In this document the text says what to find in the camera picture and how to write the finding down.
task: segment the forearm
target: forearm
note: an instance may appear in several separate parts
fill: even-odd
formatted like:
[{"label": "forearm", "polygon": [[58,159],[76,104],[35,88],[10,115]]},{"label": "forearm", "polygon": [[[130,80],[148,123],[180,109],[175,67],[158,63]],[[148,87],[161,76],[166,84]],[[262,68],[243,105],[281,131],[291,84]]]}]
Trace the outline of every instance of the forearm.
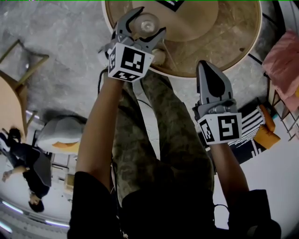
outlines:
[{"label": "forearm", "polygon": [[228,144],[211,145],[211,152],[224,197],[231,207],[242,193],[249,191],[246,177]]},{"label": "forearm", "polygon": [[87,172],[109,189],[110,164],[123,81],[105,80],[82,135],[76,171]]},{"label": "forearm", "polygon": [[27,169],[24,166],[18,166],[16,168],[14,168],[13,170],[11,170],[11,174],[19,174],[19,173],[24,173],[26,171],[27,171]]}]

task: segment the hand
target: hand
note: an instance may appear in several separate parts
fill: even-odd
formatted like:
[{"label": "hand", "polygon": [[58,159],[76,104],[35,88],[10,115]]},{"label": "hand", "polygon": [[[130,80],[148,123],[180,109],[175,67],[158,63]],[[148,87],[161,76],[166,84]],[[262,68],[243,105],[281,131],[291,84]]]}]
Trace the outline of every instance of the hand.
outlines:
[{"label": "hand", "polygon": [[10,171],[6,171],[3,173],[3,177],[2,177],[2,181],[5,182],[7,179],[9,179],[9,177],[11,176],[12,172]]}]

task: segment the camouflage pants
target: camouflage pants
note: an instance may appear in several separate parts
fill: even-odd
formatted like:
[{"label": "camouflage pants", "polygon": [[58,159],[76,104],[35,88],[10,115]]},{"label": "camouflage pants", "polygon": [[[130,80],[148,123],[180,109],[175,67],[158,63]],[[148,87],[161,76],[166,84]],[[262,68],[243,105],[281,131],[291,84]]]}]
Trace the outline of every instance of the camouflage pants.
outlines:
[{"label": "camouflage pants", "polygon": [[125,83],[116,123],[113,163],[120,203],[139,189],[175,184],[214,190],[214,174],[186,106],[170,81],[151,71],[141,81],[158,122],[161,160],[149,141],[133,85]]}]

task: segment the concrete floor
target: concrete floor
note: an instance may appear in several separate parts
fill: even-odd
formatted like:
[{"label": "concrete floor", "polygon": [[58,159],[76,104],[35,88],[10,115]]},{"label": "concrete floor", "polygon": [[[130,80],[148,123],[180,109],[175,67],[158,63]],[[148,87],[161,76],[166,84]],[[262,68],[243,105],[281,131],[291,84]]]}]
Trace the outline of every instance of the concrete floor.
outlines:
[{"label": "concrete floor", "polygon": [[[263,12],[275,20],[272,3],[262,2],[262,6]],[[28,109],[37,110],[44,121],[61,114],[87,118],[97,97],[99,73],[103,69],[97,50],[111,37],[101,2],[0,2],[0,22],[0,55],[18,38],[27,49],[50,55],[28,81]],[[260,37],[251,53],[263,60],[275,38],[275,26],[263,18]],[[0,69],[19,79],[26,64],[34,61],[36,57],[17,47]],[[266,96],[267,80],[263,72],[262,67],[248,56],[226,72],[238,107],[256,97]],[[199,99],[196,82],[171,79],[171,83],[193,118],[192,107]],[[138,82],[134,89],[138,98],[146,100]],[[155,117],[148,106],[143,103],[140,106],[151,142],[158,144]]]}]

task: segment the black and white pattern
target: black and white pattern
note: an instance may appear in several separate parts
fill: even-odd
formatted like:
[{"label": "black and white pattern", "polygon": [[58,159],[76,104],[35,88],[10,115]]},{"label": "black and white pattern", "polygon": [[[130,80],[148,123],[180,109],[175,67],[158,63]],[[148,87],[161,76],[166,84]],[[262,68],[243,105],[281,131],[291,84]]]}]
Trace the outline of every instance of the black and white pattern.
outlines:
[{"label": "black and white pattern", "polygon": [[157,1],[167,8],[171,9],[172,11],[176,12],[179,7],[183,4],[183,0],[175,0],[175,1]]},{"label": "black and white pattern", "polygon": [[115,51],[116,48],[114,48],[114,50],[109,55],[109,72],[112,72],[112,70],[115,68],[115,58],[116,58]]},{"label": "black and white pattern", "polygon": [[200,127],[201,127],[201,131],[203,132],[204,136],[205,136],[205,139],[207,142],[214,142],[214,137],[213,137],[213,134],[212,134],[212,131],[206,121],[203,120],[202,122],[199,123],[200,124]]},{"label": "black and white pattern", "polygon": [[239,138],[238,121],[236,115],[218,116],[219,139],[233,140]]},{"label": "black and white pattern", "polygon": [[[228,142],[237,161],[241,164],[257,156],[266,149],[253,140],[260,125],[265,124],[263,112],[260,107],[251,105],[249,108],[241,109],[242,113],[242,138],[240,140]],[[211,149],[206,144],[204,134],[199,133],[199,138],[205,146],[207,153],[212,158]]]},{"label": "black and white pattern", "polygon": [[145,54],[143,52],[125,47],[121,60],[121,67],[143,73]]},{"label": "black and white pattern", "polygon": [[121,80],[133,81],[137,79],[139,76],[119,70],[116,74],[114,74],[113,77]]}]

